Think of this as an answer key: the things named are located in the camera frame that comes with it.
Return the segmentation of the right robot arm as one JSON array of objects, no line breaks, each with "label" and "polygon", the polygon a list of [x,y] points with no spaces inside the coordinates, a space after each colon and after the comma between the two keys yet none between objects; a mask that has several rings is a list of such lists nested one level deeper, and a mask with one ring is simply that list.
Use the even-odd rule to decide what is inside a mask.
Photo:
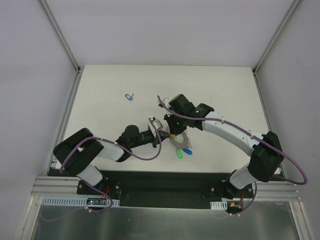
[{"label": "right robot arm", "polygon": [[187,128],[196,128],[221,137],[250,157],[249,163],[234,170],[226,181],[215,187],[216,194],[222,198],[231,200],[256,181],[267,183],[284,159],[279,138],[271,131],[262,134],[240,127],[211,106],[204,103],[194,106],[183,94],[172,99],[159,98],[158,105],[166,110],[164,119],[171,134],[179,135]]}]

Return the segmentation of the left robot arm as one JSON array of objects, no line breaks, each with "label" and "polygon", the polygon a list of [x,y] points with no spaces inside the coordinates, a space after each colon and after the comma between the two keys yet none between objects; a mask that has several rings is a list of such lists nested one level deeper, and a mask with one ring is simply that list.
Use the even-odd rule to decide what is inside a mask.
[{"label": "left robot arm", "polygon": [[168,139],[170,134],[162,130],[156,121],[146,131],[140,131],[136,125],[129,125],[115,143],[99,140],[88,128],[82,128],[53,149],[53,155],[61,164],[61,171],[71,177],[78,177],[88,183],[94,194],[102,194],[107,188],[107,179],[92,165],[96,158],[105,158],[117,163],[132,156],[132,149],[147,144],[154,148]]}]

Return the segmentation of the green tag key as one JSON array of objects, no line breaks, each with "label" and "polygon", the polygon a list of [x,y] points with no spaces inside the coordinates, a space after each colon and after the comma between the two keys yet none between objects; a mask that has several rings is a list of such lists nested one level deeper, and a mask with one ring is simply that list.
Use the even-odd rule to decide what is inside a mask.
[{"label": "green tag key", "polygon": [[176,149],[176,155],[179,159],[183,158],[183,151],[181,149]]}]

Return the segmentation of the metal disc with keyrings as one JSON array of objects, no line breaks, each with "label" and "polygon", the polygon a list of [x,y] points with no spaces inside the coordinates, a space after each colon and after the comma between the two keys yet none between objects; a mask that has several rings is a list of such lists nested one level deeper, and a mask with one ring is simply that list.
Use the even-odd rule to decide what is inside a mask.
[{"label": "metal disc with keyrings", "polygon": [[168,138],[169,142],[176,148],[176,149],[190,149],[192,147],[191,140],[188,137],[187,131],[183,131],[181,134],[177,135],[177,139],[174,139],[171,135]]}]

